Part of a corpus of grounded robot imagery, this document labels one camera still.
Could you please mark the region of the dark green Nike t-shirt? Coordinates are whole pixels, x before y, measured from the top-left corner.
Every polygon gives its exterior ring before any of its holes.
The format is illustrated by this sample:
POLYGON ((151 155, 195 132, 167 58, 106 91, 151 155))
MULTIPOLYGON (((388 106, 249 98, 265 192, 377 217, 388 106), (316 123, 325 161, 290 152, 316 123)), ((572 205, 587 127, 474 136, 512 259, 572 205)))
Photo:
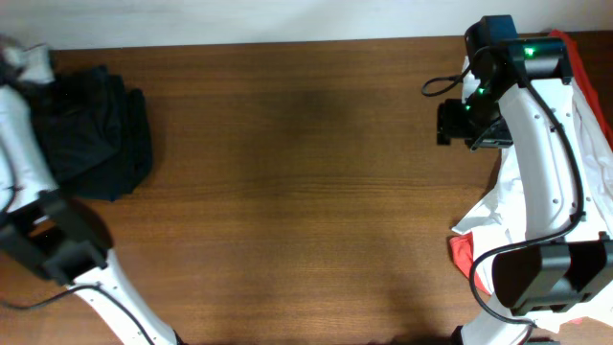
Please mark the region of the dark green Nike t-shirt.
POLYGON ((105 66, 38 87, 32 105, 34 132, 57 182, 78 177, 119 152, 124 87, 105 66))

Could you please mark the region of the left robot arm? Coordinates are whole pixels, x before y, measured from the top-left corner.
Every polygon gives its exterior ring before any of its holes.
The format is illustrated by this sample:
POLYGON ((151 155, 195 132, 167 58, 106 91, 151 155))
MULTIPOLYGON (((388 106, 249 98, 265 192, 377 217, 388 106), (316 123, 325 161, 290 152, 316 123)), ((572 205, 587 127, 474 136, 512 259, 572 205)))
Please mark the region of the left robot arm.
POLYGON ((76 295, 124 344, 181 343, 125 276, 101 218, 62 194, 35 140, 30 109, 9 86, 1 89, 1 250, 64 288, 38 308, 76 295))

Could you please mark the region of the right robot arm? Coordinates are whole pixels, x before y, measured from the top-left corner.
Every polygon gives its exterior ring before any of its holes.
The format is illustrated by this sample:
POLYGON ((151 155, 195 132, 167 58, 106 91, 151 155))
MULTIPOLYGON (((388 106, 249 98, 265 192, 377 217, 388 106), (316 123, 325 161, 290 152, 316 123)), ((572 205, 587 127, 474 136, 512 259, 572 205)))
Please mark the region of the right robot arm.
POLYGON ((573 115, 577 95, 566 46, 556 37, 466 43, 464 100, 438 110, 438 141, 476 150, 511 148, 526 225, 517 242, 483 254, 493 293, 452 335, 456 344, 524 344, 532 331, 588 317, 612 320, 612 233, 598 208, 573 115))

